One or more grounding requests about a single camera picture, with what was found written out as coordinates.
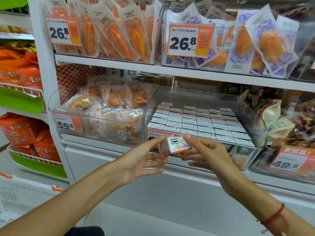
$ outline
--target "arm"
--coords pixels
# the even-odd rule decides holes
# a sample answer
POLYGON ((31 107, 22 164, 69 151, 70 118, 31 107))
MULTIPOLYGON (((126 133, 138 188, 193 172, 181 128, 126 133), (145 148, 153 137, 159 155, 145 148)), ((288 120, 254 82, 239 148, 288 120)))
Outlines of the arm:
MULTIPOLYGON (((180 155, 182 160, 194 160, 188 164, 213 171, 226 193, 240 202, 260 222, 266 222, 278 212, 281 203, 238 170, 222 143, 194 138, 187 133, 184 138, 193 149, 183 152, 180 155)), ((315 235, 315 227, 288 208, 285 207, 281 215, 286 218, 289 229, 286 229, 285 221, 279 218, 267 226, 273 235, 282 235, 282 232, 288 236, 315 235)))
POLYGON ((117 160, 96 169, 64 192, 0 229, 1 236, 63 236, 98 203, 135 178, 163 172, 167 156, 148 154, 163 138, 129 150, 117 160))

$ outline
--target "red string bracelet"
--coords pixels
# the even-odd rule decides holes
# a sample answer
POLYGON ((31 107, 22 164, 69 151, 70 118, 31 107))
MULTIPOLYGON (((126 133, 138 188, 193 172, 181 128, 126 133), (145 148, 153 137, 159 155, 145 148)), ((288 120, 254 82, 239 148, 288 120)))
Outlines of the red string bracelet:
POLYGON ((282 218, 284 220, 285 225, 286 225, 286 229, 285 229, 284 233, 287 233, 287 231, 290 228, 290 225, 289 225, 289 222, 288 222, 287 218, 281 214, 283 209, 284 209, 284 207, 285 207, 285 205, 282 204, 280 210, 278 210, 277 213, 275 213, 273 216, 270 217, 270 219, 268 219, 265 222, 262 222, 261 224, 263 226, 265 226, 266 228, 268 228, 268 226, 270 226, 271 223, 273 223, 274 221, 276 221, 279 218, 282 218))

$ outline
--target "dark pants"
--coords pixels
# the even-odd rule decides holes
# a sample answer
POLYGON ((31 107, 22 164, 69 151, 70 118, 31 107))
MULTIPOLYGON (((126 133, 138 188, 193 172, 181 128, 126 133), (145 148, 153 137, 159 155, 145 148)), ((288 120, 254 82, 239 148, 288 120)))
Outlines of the dark pants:
POLYGON ((70 229, 65 236, 104 236, 104 232, 98 226, 76 227, 70 229))

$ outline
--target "hand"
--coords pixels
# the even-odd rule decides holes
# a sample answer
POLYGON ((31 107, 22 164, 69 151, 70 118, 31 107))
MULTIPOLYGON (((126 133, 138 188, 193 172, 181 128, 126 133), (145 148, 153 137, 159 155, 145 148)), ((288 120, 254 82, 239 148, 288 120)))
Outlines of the hand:
POLYGON ((235 166, 224 145, 206 138, 194 138, 188 133, 184 134, 184 139, 193 148, 178 156, 184 161, 192 160, 188 162, 192 167, 211 170, 216 174, 225 192, 237 198, 242 184, 248 179, 235 166))
POLYGON ((160 174, 164 171, 163 168, 145 169, 162 166, 168 163, 167 155, 148 154, 150 149, 160 143, 164 138, 165 137, 158 137, 146 141, 127 151, 113 162, 120 171, 119 178, 122 185, 132 182, 135 178, 160 174))

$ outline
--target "floor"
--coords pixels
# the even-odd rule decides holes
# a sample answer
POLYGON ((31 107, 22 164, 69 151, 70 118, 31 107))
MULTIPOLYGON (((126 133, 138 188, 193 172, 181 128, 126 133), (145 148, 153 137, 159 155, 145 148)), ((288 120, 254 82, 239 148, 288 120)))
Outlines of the floor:
MULTIPOLYGON (((7 150, 0 153, 0 172, 47 185, 58 185, 64 189, 69 187, 67 182, 19 169, 7 150)), ((97 205, 82 226, 96 225, 104 230, 105 236, 217 236, 106 203, 97 205)))

